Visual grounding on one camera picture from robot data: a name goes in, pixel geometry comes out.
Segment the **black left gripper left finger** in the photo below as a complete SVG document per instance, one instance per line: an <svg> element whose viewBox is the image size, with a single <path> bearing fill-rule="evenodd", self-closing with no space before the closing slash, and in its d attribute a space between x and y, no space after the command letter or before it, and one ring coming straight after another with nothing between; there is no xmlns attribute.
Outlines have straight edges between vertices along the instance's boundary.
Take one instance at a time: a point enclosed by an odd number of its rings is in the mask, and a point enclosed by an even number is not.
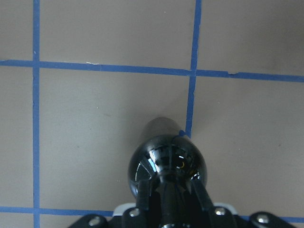
<svg viewBox="0 0 304 228"><path fill-rule="evenodd" d="M138 185L136 207L148 211L150 209L150 181L141 180Z"/></svg>

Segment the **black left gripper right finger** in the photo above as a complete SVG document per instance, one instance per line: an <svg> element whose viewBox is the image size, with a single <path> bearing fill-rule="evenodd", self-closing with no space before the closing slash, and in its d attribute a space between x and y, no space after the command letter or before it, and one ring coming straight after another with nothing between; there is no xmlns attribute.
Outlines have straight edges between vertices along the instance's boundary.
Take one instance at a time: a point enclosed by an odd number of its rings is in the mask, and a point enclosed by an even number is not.
<svg viewBox="0 0 304 228"><path fill-rule="evenodd" d="M197 208L201 211L208 211L213 207L209 194L199 179L191 180L191 196Z"/></svg>

